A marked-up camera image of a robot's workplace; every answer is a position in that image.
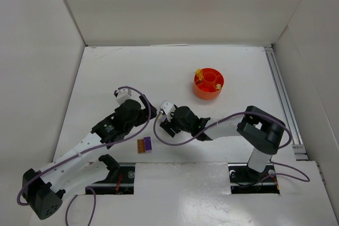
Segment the green and lilac lego stack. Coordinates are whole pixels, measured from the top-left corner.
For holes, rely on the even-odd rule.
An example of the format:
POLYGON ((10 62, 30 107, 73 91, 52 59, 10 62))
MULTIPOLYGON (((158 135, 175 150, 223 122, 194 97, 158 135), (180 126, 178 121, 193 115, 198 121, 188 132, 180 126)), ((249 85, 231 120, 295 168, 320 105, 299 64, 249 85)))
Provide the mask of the green and lilac lego stack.
POLYGON ((160 118, 161 122, 164 122, 167 119, 166 115, 162 115, 162 117, 160 118))

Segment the yellow lego brick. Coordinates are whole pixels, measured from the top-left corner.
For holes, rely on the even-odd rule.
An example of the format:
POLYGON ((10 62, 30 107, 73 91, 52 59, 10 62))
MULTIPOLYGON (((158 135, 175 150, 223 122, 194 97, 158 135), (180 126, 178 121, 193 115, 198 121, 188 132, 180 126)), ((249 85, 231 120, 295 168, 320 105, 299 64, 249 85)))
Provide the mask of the yellow lego brick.
POLYGON ((202 69, 197 69, 196 72, 195 72, 195 76, 197 78, 198 81, 202 81, 202 78, 203 78, 203 70, 202 69))

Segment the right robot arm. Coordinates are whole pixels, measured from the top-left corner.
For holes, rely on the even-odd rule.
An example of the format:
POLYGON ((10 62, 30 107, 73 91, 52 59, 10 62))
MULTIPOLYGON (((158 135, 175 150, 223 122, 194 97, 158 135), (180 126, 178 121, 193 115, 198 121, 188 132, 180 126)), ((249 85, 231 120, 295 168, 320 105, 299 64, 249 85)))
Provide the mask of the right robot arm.
POLYGON ((164 101, 160 114, 165 119, 159 126, 172 138, 180 132, 189 133, 192 138, 181 143, 168 143, 158 134, 156 138, 168 146, 182 146, 193 140, 212 141, 226 137, 243 137, 253 146, 248 160, 249 169, 262 173, 266 164, 280 149, 281 139, 288 132, 283 121, 262 111, 256 106, 248 106, 245 111, 234 113, 222 119, 198 117, 187 106, 177 107, 164 101))

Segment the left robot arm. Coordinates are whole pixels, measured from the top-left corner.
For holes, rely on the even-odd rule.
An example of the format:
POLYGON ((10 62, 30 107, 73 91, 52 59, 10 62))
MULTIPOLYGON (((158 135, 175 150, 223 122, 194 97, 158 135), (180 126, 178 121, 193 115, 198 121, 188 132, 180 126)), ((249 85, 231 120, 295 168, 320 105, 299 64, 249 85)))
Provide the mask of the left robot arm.
POLYGON ((134 127, 147 123, 157 110, 144 96, 126 98, 112 114, 97 123, 70 151, 40 170, 23 174, 23 198, 40 220, 52 216, 63 200, 93 183, 113 180, 120 165, 108 154, 134 127))

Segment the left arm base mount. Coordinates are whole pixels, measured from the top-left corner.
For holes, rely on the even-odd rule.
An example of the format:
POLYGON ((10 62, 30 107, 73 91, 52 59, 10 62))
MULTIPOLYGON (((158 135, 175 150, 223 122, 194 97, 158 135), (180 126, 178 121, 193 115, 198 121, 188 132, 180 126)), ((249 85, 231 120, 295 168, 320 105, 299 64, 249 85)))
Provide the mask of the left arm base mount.
POLYGON ((106 154, 99 158, 108 171, 103 180, 90 186, 97 195, 132 195, 134 193, 135 164, 120 164, 106 154))

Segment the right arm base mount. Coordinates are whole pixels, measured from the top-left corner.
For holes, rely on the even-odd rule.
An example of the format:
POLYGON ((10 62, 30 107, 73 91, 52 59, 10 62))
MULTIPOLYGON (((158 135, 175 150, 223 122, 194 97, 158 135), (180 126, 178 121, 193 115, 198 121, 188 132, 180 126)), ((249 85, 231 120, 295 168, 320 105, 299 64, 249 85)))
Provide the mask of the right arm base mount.
POLYGON ((262 173, 250 169, 247 164, 229 164, 230 190, 232 194, 280 194, 275 168, 267 164, 262 173))

